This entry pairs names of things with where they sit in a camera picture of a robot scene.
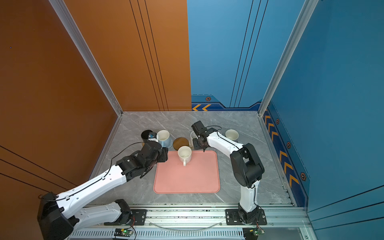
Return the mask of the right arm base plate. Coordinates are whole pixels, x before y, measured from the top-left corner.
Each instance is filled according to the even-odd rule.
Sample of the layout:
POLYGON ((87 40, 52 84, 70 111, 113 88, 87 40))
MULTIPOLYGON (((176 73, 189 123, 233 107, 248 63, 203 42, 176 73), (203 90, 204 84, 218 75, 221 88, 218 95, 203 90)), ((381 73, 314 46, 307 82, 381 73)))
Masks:
POLYGON ((263 209, 254 209, 250 213, 246 213, 241 209, 226 209, 226 223, 233 225, 259 225, 266 226, 267 217, 263 209))

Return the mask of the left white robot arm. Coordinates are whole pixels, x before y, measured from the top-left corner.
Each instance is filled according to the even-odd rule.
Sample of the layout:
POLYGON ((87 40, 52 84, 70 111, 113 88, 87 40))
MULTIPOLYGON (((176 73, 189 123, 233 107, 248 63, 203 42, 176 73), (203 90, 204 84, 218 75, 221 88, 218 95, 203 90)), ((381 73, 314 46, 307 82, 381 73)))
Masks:
POLYGON ((37 219, 43 238, 64 240, 76 230, 98 224, 133 224, 133 212, 123 199, 95 207, 88 204, 136 177, 144 177, 157 163, 168 160, 168 152, 167 147, 149 141, 84 184, 57 195, 50 192, 42 196, 37 219))

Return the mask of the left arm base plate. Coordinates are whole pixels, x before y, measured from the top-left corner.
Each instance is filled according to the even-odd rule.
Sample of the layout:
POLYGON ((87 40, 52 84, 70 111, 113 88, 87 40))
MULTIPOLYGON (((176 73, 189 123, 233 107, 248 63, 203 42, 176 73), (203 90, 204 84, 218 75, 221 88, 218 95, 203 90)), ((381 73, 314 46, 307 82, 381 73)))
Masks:
POLYGON ((114 222, 105 222, 105 226, 143 226, 145 224, 147 210, 124 211, 114 222))

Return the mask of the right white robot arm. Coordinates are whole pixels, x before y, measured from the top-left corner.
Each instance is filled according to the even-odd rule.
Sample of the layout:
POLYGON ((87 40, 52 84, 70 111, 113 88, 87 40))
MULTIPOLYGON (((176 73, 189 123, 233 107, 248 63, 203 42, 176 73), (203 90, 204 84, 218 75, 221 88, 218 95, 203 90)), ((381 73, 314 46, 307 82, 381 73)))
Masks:
POLYGON ((192 124, 197 138, 193 140, 196 150, 214 148, 231 160, 233 174, 241 185, 238 215, 244 225, 266 225, 264 210, 257 201, 258 187, 265 172, 263 163, 250 143, 240 144, 222 135, 214 126, 205 127, 201 121, 192 124))

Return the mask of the black mug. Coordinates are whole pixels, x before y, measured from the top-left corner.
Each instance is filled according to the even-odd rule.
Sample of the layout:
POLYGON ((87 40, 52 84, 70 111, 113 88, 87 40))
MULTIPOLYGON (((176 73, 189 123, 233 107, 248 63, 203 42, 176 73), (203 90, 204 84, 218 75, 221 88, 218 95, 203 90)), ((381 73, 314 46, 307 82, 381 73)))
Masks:
POLYGON ((142 138, 144 143, 148 142, 149 139, 153 138, 153 131, 152 130, 144 130, 141 133, 141 138, 142 138))

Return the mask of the white mug blue handle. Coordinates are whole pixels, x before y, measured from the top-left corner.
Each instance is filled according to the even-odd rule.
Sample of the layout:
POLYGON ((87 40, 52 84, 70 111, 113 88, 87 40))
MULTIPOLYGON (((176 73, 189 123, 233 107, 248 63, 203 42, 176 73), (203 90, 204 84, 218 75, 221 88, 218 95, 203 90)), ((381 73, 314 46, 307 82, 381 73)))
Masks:
POLYGON ((172 146, 171 135, 167 130, 157 132, 157 140, 163 148, 171 148, 172 146))

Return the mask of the white mug purple handle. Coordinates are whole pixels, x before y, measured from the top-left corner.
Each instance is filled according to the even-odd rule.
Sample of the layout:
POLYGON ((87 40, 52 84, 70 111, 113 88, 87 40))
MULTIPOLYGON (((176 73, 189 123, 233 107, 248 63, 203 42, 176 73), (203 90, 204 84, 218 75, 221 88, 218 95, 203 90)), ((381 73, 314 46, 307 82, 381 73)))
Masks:
POLYGON ((225 133, 226 138, 230 139, 231 141, 237 142, 239 139, 239 133, 236 130, 229 129, 225 133))

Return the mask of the cream white mug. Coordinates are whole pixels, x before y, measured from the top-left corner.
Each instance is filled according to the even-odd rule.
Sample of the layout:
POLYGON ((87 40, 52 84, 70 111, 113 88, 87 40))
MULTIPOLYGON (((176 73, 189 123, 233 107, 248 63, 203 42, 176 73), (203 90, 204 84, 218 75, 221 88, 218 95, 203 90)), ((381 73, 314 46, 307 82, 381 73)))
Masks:
POLYGON ((182 146, 178 149, 178 156, 185 167, 192 159, 192 149, 188 146, 182 146))

